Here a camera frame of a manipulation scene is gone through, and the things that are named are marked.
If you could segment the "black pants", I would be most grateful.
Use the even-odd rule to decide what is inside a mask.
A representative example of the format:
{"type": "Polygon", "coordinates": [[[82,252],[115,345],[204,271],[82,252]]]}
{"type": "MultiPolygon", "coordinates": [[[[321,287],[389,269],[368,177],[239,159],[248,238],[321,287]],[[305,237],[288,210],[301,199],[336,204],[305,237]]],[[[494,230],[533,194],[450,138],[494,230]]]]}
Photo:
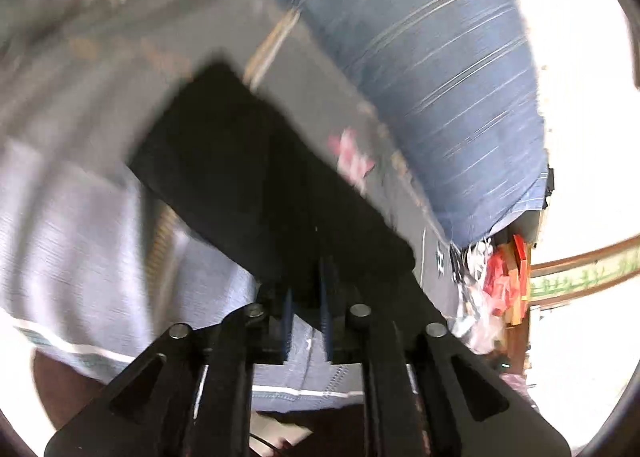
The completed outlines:
{"type": "Polygon", "coordinates": [[[323,255],[350,281],[413,269],[407,241],[223,61],[180,88],[129,168],[263,283],[310,286],[323,255]]]}

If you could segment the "white and red clutter pile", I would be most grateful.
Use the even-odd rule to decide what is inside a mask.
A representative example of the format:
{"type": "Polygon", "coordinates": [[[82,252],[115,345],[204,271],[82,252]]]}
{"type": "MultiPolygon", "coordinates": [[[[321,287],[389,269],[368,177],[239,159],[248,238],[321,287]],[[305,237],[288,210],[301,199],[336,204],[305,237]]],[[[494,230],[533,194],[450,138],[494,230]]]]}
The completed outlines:
{"type": "Polygon", "coordinates": [[[449,327],[471,352],[487,355],[506,344],[506,327],[521,325],[530,302],[530,246],[502,233],[462,250],[449,249],[458,305],[449,327]]]}

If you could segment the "grey patterned bed sheet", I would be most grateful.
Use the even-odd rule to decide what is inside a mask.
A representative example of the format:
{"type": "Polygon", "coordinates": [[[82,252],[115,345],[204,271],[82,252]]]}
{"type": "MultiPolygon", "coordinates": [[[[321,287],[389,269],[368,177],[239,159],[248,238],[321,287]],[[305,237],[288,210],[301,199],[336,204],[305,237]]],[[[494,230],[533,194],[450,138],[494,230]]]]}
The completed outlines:
{"type": "Polygon", "coordinates": [[[375,110],[277,0],[1,0],[1,306],[47,355],[107,382],[176,321],[215,324],[258,284],[127,165],[215,56],[342,165],[416,255],[445,316],[449,249],[375,110]]]}

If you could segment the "blue plaid pillow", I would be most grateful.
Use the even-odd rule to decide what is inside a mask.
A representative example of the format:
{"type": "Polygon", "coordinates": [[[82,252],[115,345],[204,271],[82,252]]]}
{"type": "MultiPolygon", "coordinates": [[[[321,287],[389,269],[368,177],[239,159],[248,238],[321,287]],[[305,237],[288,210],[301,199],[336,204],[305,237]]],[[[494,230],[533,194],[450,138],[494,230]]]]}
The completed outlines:
{"type": "Polygon", "coordinates": [[[374,107],[446,236],[544,204],[548,156],[516,0],[281,0],[374,107]]]}

